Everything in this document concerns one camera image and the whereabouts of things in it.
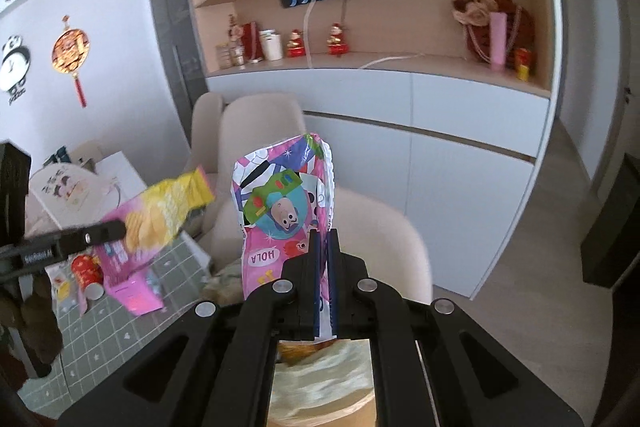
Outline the red paper cup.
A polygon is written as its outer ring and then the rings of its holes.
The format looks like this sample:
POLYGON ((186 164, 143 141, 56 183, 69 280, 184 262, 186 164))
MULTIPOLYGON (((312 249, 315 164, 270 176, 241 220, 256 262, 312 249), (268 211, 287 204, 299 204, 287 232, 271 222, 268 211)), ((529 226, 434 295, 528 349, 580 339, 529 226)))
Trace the red paper cup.
POLYGON ((81 254, 70 265, 81 295, 87 300, 96 301, 104 295, 103 272, 96 257, 81 254))

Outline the yellow pink chips wrapper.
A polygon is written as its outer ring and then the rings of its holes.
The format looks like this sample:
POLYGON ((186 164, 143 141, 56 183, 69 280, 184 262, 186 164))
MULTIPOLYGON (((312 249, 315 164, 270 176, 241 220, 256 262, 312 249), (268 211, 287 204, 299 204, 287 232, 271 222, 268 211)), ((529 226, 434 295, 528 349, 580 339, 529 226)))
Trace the yellow pink chips wrapper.
POLYGON ((181 232, 190 214, 206 208, 215 194, 202 168, 158 182, 105 213, 122 222, 124 236, 96 246, 103 286, 136 317, 162 309, 160 284, 152 277, 154 258, 181 232))

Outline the colourful cartoon snack wrapper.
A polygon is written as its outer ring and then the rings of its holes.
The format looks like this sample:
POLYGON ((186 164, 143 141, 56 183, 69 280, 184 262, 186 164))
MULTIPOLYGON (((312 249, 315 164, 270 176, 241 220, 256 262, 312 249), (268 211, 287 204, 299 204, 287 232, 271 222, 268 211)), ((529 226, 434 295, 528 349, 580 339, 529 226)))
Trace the colourful cartoon snack wrapper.
POLYGON ((320 239, 317 341, 334 336, 326 236, 334 216, 334 167, 331 147, 320 135, 306 133, 277 145, 267 166, 268 180, 258 185, 243 205, 248 222, 243 225, 241 280, 243 296, 280 279, 285 261, 307 254, 310 236, 320 239))

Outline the trash bin with bag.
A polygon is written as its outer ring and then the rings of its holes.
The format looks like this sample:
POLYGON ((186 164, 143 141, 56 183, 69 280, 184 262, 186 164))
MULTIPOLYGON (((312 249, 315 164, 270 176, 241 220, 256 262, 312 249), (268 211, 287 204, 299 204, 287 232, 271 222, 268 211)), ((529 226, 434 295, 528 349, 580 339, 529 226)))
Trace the trash bin with bag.
POLYGON ((278 343, 269 426, 373 426, 375 421, 367 340, 278 343))

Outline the beige chair near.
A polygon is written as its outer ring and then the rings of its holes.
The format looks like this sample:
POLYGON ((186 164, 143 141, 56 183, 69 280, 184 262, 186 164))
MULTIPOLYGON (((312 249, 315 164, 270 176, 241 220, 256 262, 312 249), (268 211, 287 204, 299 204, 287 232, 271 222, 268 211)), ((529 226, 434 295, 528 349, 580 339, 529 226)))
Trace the beige chair near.
POLYGON ((427 249, 397 209, 344 187, 335 189, 333 228, 341 251, 364 261, 370 277, 416 303, 433 300, 427 249))

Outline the beige chair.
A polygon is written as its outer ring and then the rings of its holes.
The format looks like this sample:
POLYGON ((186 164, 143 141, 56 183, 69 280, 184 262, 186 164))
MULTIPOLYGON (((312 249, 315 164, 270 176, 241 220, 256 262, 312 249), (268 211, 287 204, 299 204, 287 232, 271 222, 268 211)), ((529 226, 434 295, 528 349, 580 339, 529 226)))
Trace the beige chair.
POLYGON ((207 207, 217 213, 220 205, 219 185, 219 135, 224 99, 219 93, 207 92, 196 101, 192 114, 191 152, 184 172, 201 167, 215 200, 207 207))
POLYGON ((221 113, 215 200, 206 208, 203 236, 198 240, 215 273, 240 259, 243 205, 272 169, 272 150, 307 133, 303 111, 293 95, 261 93, 242 96, 221 113))
POLYGON ((341 251, 364 261, 370 277, 416 303, 433 300, 427 249, 397 209, 344 187, 335 189, 333 228, 341 251))

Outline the beige chair far left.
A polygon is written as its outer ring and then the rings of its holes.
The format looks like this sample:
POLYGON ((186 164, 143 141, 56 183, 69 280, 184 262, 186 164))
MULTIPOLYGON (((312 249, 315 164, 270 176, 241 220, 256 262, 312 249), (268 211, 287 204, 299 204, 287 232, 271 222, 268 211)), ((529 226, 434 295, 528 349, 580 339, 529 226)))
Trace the beige chair far left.
POLYGON ((192 114, 191 152, 184 172, 201 167, 215 200, 207 207, 217 213, 220 205, 219 185, 219 135, 224 99, 219 93, 207 92, 196 101, 192 114))

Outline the white lower cabinet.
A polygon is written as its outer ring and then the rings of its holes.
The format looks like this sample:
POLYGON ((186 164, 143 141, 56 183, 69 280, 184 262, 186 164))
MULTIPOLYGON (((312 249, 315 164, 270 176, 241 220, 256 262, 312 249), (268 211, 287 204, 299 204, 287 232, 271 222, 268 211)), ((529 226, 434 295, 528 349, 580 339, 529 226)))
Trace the white lower cabinet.
POLYGON ((434 283, 474 297, 513 233, 544 156, 550 101, 417 72, 289 69, 210 78, 226 101, 285 92, 330 144, 335 179, 400 210, 434 283))

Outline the beige chair middle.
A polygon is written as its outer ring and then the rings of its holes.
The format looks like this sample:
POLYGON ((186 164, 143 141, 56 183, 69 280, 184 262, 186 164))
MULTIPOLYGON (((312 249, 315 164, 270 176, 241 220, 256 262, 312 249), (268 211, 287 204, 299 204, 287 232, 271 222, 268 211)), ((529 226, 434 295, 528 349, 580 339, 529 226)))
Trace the beige chair middle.
POLYGON ((293 95, 261 93, 242 96, 221 113, 215 200, 206 208, 203 236, 198 240, 215 273, 240 259, 243 205, 272 169, 272 150, 307 133, 303 111, 293 95))

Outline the white canister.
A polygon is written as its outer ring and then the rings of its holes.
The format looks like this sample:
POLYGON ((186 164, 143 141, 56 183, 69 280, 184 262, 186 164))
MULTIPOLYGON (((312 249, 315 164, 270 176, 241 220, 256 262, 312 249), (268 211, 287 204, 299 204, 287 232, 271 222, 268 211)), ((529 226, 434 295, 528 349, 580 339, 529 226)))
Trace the white canister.
POLYGON ((273 29, 259 31, 259 40, 262 45, 262 53, 268 62, 281 61, 283 49, 281 35, 273 29))

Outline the red figurine left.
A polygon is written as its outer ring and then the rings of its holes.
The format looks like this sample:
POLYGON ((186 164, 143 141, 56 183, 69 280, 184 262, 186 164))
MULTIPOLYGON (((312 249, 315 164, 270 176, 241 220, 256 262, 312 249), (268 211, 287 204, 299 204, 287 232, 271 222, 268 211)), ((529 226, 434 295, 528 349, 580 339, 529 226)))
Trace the red figurine left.
POLYGON ((301 57, 306 54, 306 48, 304 43, 304 35, 298 30, 291 31, 291 35, 288 37, 288 43, 286 44, 286 56, 289 58, 301 57))

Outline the red figurine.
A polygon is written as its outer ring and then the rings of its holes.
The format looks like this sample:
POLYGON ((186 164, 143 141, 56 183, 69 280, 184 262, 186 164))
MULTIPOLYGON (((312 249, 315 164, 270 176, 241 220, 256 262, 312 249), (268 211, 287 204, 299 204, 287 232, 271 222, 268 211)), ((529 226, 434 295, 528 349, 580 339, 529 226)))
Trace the red figurine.
POLYGON ((331 26, 326 46, 330 55, 340 56, 349 52, 349 46, 345 41, 344 30, 340 23, 334 23, 331 26))
POLYGON ((291 35, 288 37, 288 43, 286 44, 286 56, 289 58, 301 57, 306 54, 306 48, 304 43, 304 35, 298 30, 291 31, 291 35))

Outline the red figurine right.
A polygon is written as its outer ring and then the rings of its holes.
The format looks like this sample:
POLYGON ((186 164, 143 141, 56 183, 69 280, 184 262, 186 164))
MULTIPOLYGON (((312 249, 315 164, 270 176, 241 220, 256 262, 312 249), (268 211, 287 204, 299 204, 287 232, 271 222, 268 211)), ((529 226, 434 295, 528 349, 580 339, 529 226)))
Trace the red figurine right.
POLYGON ((331 26, 326 46, 330 55, 340 56, 349 52, 349 46, 345 41, 344 30, 340 23, 334 23, 331 26))

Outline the panda wall sticker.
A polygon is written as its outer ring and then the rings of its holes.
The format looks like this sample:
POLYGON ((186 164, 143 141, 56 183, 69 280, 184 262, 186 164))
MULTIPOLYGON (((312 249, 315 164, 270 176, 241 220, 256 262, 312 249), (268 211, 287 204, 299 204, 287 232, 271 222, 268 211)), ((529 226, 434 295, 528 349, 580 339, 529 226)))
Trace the panda wall sticker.
POLYGON ((30 52, 20 35, 9 36, 2 46, 0 89, 9 95, 12 105, 26 92, 26 76, 30 67, 30 52))

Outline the red round wall ornament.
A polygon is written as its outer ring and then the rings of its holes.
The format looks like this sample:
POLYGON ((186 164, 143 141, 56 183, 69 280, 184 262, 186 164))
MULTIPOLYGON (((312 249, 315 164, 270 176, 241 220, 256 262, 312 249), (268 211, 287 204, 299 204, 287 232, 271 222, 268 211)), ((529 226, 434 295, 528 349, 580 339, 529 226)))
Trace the red round wall ornament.
POLYGON ((87 101, 79 79, 79 69, 87 60, 90 40, 85 31, 70 26, 68 15, 62 17, 62 23, 64 28, 53 45, 51 64, 55 72, 72 77, 80 106, 86 108, 87 101))

